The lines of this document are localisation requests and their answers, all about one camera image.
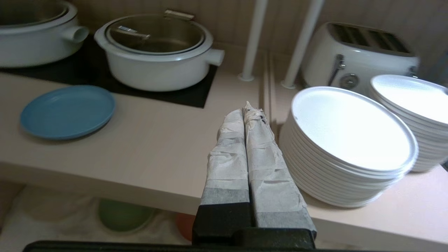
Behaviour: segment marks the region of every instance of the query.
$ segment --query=toaster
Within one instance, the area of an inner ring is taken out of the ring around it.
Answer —
[[[392,33],[330,22],[312,37],[300,77],[306,87],[340,87],[368,96],[374,76],[416,76],[419,62],[415,50]]]

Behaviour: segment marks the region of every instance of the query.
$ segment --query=white pot handle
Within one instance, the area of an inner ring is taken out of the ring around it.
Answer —
[[[224,50],[210,49],[207,52],[206,61],[208,64],[220,66],[224,59]]]
[[[89,35],[89,29],[84,26],[72,26],[62,31],[61,36],[70,42],[81,43]]]

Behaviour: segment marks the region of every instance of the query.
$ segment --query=toaster lever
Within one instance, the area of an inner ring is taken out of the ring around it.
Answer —
[[[344,65],[344,55],[336,54],[335,62],[333,64],[332,73],[330,75],[330,78],[328,79],[327,86],[331,86],[331,84],[333,83],[334,78],[336,77],[337,72],[339,72],[339,70],[343,70],[344,68],[345,68],[345,65]]]

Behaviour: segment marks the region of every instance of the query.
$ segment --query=paneled wall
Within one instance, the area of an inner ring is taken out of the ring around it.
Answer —
[[[71,0],[92,30],[131,14],[174,9],[196,14],[220,42],[245,46],[255,0]],[[310,0],[270,0],[260,41],[262,48],[290,54]],[[448,49],[447,0],[327,0],[318,25],[348,22],[385,29],[414,46],[425,74]]]

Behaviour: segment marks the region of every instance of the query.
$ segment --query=glass lid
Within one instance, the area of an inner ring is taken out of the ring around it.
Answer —
[[[106,30],[116,46],[131,52],[166,55],[193,50],[204,42],[204,32],[193,22],[160,15],[122,18]]]
[[[67,6],[55,0],[0,0],[0,28],[46,23],[67,12]]]

